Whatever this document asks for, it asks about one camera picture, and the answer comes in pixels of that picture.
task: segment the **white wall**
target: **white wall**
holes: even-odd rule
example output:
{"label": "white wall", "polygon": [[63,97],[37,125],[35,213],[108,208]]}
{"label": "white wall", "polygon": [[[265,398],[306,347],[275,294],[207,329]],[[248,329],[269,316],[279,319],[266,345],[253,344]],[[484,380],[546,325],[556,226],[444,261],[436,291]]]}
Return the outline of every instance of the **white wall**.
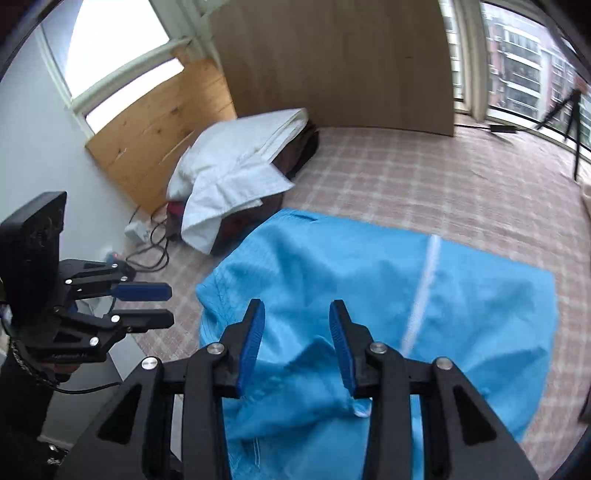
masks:
{"label": "white wall", "polygon": [[0,221],[41,192],[68,192],[61,257],[122,251],[134,205],[85,150],[31,36],[0,82]]}

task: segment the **plywood board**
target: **plywood board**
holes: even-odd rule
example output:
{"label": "plywood board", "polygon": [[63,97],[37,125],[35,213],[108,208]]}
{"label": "plywood board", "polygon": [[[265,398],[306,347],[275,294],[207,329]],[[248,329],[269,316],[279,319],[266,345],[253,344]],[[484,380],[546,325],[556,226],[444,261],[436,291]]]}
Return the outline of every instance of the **plywood board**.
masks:
{"label": "plywood board", "polygon": [[123,110],[86,144],[100,166],[145,211],[165,202],[182,153],[207,127],[236,118],[211,60],[185,67]]}
{"label": "plywood board", "polygon": [[306,107],[321,126],[453,135],[437,0],[231,0],[210,23],[238,116]]}

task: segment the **floor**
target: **floor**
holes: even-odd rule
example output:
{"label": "floor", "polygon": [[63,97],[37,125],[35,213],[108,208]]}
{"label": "floor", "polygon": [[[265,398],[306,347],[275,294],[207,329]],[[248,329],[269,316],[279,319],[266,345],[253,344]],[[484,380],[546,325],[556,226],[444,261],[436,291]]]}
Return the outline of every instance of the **floor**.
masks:
{"label": "floor", "polygon": [[[435,233],[554,274],[561,323],[546,392],[522,442],[542,480],[582,435],[577,415],[591,385],[591,222],[572,168],[572,154],[525,132],[456,127],[449,138],[328,128],[284,201],[285,207]],[[582,165],[581,178],[591,181],[589,165]],[[201,305],[194,288],[221,260],[183,244],[170,253],[170,265],[146,279],[173,286],[174,297],[163,306],[176,323],[136,336],[146,354],[163,360],[197,348]]]}

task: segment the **black sleeve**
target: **black sleeve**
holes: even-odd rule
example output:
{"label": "black sleeve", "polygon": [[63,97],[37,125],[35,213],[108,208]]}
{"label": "black sleeve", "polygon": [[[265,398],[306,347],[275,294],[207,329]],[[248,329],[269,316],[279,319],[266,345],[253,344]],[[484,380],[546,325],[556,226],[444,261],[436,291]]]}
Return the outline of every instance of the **black sleeve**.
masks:
{"label": "black sleeve", "polygon": [[0,370],[0,416],[33,439],[41,434],[53,390],[37,383],[15,360],[12,349]]}
{"label": "black sleeve", "polygon": [[0,369],[0,469],[3,478],[48,480],[64,453],[37,441],[53,391],[16,362],[12,351]]}

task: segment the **tripod leg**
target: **tripod leg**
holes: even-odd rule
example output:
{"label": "tripod leg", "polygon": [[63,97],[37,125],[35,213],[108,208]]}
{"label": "tripod leg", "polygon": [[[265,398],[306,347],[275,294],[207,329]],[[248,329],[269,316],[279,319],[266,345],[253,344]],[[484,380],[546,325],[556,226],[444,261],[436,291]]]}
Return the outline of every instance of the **tripod leg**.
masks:
{"label": "tripod leg", "polygon": [[545,127],[548,122],[550,122],[550,120],[552,120],[554,116],[560,112],[568,102],[570,102],[570,96],[566,97],[560,103],[557,103],[554,108],[544,116],[544,119],[535,126],[535,129],[539,130],[540,128]]}
{"label": "tripod leg", "polygon": [[575,103],[573,105],[573,113],[571,115],[571,120],[574,117],[574,121],[576,123],[576,146],[575,146],[575,151],[574,151],[574,180],[577,181],[577,176],[579,175],[579,154],[580,154],[580,150],[581,150],[581,107],[580,107],[580,103]]}
{"label": "tripod leg", "polygon": [[570,127],[571,127],[571,125],[573,125],[573,120],[575,121],[575,128],[577,128],[578,122],[577,122],[577,119],[575,118],[574,110],[578,107],[579,107],[579,104],[576,102],[573,102],[573,108],[570,111],[570,116],[569,116],[569,123],[566,125],[566,130],[564,131],[564,140],[563,141],[566,141],[566,139],[569,137]]}

